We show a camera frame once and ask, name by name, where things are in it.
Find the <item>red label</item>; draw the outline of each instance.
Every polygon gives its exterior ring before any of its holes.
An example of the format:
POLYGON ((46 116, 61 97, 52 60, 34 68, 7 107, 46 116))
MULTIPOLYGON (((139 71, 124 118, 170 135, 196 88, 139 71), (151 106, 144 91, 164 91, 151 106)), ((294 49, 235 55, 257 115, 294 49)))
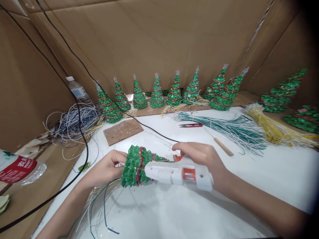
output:
POLYGON ((19 156, 16 161, 0 172, 0 181, 14 184, 26 177, 36 165, 36 160, 19 156))
POLYGON ((299 113, 305 113, 305 112, 307 112, 307 109, 301 109, 301 110, 298 110, 299 111, 299 113))

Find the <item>white table surface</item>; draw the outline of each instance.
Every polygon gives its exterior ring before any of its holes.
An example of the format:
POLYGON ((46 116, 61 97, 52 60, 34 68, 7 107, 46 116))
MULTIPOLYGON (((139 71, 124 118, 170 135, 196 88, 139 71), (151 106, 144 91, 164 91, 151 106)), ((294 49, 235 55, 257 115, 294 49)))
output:
MULTIPOLYGON (((194 115, 217 119, 231 119, 241 114, 240 107, 228 112, 205 110, 193 112, 194 115)), ((159 115, 138 117, 142 123, 154 128, 166 137, 178 141, 195 141, 213 145, 225 166, 234 174, 252 185, 275 197, 305 211, 310 212, 315 201, 315 183, 319 167, 319 153, 314 149, 269 145, 263 151, 264 156, 241 155, 239 147, 223 135, 206 128, 217 136, 233 153, 228 156, 204 130, 204 128, 180 128, 181 122, 172 117, 159 115)), ((113 125, 106 125, 93 138, 97 141, 100 153, 97 163, 111 149, 127 152, 133 145, 146 147, 153 153, 172 159, 173 141, 162 138, 152 130, 144 131, 115 145, 108 146, 103 130, 113 125)), ((89 161, 97 156, 97 146, 89 142, 89 161)), ((83 165, 86 151, 79 157, 75 169, 83 165)), ((88 170, 79 176, 82 178, 88 170)), ((70 182, 76 173, 71 171, 62 187, 70 182)), ((69 188, 54 199, 32 238, 42 230, 52 215, 62 204, 74 187, 69 188)), ((274 234, 258 219, 240 205, 230 201, 218 192, 198 191, 193 185, 169 186, 152 182, 147 186, 132 188, 113 188, 114 191, 106 203, 108 227, 120 234, 108 232, 104 224, 103 193, 97 198, 93 208, 92 232, 95 238, 263 238, 274 234)), ((93 238, 87 216, 73 238, 93 238)))

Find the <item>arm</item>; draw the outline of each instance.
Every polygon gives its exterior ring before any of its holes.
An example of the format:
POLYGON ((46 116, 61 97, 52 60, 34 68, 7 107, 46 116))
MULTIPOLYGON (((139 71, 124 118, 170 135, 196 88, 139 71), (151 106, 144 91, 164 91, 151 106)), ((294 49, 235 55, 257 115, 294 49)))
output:
POLYGON ((301 232, 307 214, 254 187, 227 170, 215 148, 201 143, 177 143, 173 151, 189 155, 195 163, 206 165, 213 176, 213 188, 244 206, 284 238, 301 232))
POLYGON ((126 153, 111 150, 102 158, 72 189, 59 209, 45 225, 36 239, 57 239, 67 235, 73 223, 81 215, 88 196, 95 186, 101 186, 122 176, 123 167, 115 167, 119 162, 125 163, 126 153))

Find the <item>hand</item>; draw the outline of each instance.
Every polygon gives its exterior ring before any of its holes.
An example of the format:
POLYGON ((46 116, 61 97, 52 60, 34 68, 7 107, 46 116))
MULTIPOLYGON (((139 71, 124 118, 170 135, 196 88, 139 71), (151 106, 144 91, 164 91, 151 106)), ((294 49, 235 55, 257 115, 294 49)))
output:
POLYGON ((108 152, 81 180, 80 184, 85 188, 93 188, 109 183, 122 177, 123 166, 115 167, 119 163, 126 162, 127 153, 115 149, 108 152))
POLYGON ((215 148, 209 144, 180 142, 173 145, 173 151, 180 150, 181 156, 187 154, 196 164, 205 165, 212 174, 214 189, 221 190, 231 172, 223 164, 215 148))

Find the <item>water bottle cap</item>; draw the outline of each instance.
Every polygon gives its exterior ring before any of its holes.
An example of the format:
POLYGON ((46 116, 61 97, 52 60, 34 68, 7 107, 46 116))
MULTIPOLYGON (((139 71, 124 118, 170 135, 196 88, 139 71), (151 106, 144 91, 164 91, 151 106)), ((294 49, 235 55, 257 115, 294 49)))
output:
POLYGON ((73 78, 73 76, 68 76, 68 77, 66 78, 66 80, 67 80, 67 81, 73 81, 74 78, 73 78))

